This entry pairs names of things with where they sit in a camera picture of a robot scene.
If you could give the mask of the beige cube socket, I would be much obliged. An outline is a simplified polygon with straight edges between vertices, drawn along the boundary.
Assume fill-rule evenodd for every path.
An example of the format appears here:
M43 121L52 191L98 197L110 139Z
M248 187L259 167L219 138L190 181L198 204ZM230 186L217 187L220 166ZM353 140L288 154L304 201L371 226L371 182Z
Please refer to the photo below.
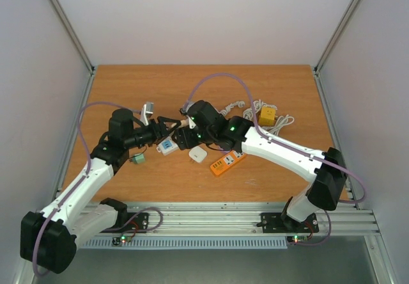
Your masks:
M178 121L176 123L173 123L171 125L171 128L182 128L182 127L186 127L186 126L189 126L189 120L188 119L180 120L180 121Z

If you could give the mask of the white power strip pastel sockets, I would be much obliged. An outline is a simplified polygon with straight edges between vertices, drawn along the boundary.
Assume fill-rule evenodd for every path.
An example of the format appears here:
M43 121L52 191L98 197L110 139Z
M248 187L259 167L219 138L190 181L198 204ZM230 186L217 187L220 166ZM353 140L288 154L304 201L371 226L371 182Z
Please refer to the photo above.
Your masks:
M178 145L170 137L165 138L165 140L157 145L157 152L161 153L163 156L167 156L178 149Z

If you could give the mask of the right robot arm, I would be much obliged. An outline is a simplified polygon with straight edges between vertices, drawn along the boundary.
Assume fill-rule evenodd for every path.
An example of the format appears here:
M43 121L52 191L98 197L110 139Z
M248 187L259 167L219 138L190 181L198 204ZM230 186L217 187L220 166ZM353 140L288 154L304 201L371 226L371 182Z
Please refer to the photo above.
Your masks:
M226 118L209 102L199 100L184 112L185 126L173 132L172 139L182 150L200 144L217 145L266 159L286 168L309 183L300 194L291 197L281 221L287 230L295 231L317 210L336 209L347 174L342 171L344 159L339 150L326 152L306 148L269 134L254 122L240 116Z

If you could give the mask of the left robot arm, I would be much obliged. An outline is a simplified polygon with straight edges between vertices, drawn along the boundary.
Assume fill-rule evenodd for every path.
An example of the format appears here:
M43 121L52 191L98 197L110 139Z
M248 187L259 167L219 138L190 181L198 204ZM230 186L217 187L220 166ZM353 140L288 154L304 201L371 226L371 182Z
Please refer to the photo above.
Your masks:
M126 205L105 200L96 211L81 217L83 208L130 157L133 148L159 144L181 121L159 116L136 118L127 108L112 112L108 130L98 144L87 152L84 169L48 206L39 212L28 212L20 225L20 256L30 261L37 277L45 272L63 272L72 262L77 248L104 230L123 231L128 226Z

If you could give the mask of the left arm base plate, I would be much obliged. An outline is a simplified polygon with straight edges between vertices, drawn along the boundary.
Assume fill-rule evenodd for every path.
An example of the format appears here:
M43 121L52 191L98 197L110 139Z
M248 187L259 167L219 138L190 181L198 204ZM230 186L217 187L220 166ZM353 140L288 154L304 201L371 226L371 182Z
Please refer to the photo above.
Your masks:
M104 230L104 233L144 233L148 229L150 215L148 212L128 212L123 222Z

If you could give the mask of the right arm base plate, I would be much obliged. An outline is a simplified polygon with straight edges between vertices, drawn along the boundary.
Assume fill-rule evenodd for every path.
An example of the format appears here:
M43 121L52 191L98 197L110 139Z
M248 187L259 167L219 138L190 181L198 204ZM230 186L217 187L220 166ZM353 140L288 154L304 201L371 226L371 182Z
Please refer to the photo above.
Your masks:
M280 212L264 212L256 224L263 233L318 233L320 231L316 214L311 214L304 222L283 217Z

